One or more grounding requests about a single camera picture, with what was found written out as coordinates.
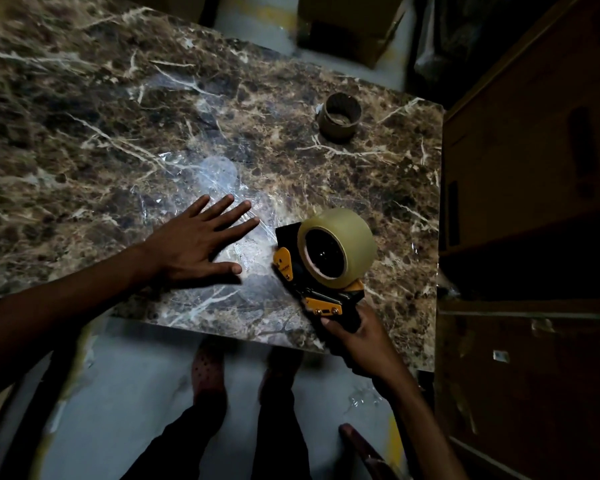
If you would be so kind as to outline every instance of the table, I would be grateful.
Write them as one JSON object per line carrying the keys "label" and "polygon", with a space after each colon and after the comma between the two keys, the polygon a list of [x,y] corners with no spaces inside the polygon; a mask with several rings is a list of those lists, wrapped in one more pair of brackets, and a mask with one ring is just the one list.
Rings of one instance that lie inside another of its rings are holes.
{"label": "table", "polygon": [[[315,108],[360,101],[353,140]],[[144,239],[197,197],[262,224],[218,259],[242,284],[147,289],[114,313],[325,351],[271,267],[276,226],[348,207],[379,248],[367,296],[405,360],[432,370],[442,108],[125,0],[20,0],[0,26],[0,296]]]}

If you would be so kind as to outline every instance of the black pants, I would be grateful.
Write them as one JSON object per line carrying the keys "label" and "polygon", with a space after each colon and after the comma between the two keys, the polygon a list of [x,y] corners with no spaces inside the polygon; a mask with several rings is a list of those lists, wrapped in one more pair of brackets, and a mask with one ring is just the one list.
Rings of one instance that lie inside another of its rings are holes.
{"label": "black pants", "polygon": [[[294,412],[294,395],[288,384],[270,379],[260,395],[258,439],[253,459],[253,480],[285,478],[307,480],[309,453]],[[226,398],[200,395],[196,404],[164,428],[122,477],[197,479],[200,459],[224,416]]]}

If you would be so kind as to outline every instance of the foot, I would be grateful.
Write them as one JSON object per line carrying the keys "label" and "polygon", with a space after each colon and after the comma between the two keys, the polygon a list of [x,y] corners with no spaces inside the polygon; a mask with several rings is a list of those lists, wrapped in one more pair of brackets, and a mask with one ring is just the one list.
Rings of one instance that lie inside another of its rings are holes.
{"label": "foot", "polygon": [[294,384],[296,372],[300,368],[303,357],[302,350],[287,347],[273,347],[267,358],[268,368],[260,384],[258,397],[262,404],[262,393],[265,389],[275,386],[282,389],[291,389]]}
{"label": "foot", "polygon": [[226,389],[224,388],[224,352],[208,337],[200,343],[191,365],[193,403],[204,407],[215,434],[224,421],[226,413]]}

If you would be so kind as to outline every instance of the hand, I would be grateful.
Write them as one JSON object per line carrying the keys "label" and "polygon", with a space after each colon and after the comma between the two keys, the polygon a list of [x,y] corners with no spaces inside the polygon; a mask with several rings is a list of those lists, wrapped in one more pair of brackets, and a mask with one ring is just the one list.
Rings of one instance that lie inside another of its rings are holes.
{"label": "hand", "polygon": [[387,381],[403,373],[406,366],[373,309],[365,302],[360,302],[356,308],[361,323],[355,333],[349,333],[342,325],[326,317],[320,320],[330,333],[340,339],[363,375]]}
{"label": "hand", "polygon": [[159,272],[170,282],[242,272],[238,263],[211,262],[209,255],[243,238],[260,223],[260,219],[254,217],[230,227],[251,208],[251,202],[246,200],[223,214],[233,202],[233,195],[226,195],[202,212],[209,199],[209,195],[203,195],[140,244],[157,259]]}

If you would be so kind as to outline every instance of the forearm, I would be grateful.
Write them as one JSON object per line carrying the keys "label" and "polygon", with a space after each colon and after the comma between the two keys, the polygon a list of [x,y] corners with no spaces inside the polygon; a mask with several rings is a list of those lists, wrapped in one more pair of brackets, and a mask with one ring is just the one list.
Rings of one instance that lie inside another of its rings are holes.
{"label": "forearm", "polygon": [[133,246],[78,273],[0,300],[0,387],[13,382],[52,347],[157,274],[142,247]]}
{"label": "forearm", "polygon": [[403,426],[401,433],[408,435],[424,478],[466,480],[464,469],[406,366],[389,374],[384,383],[390,391],[394,415]]}

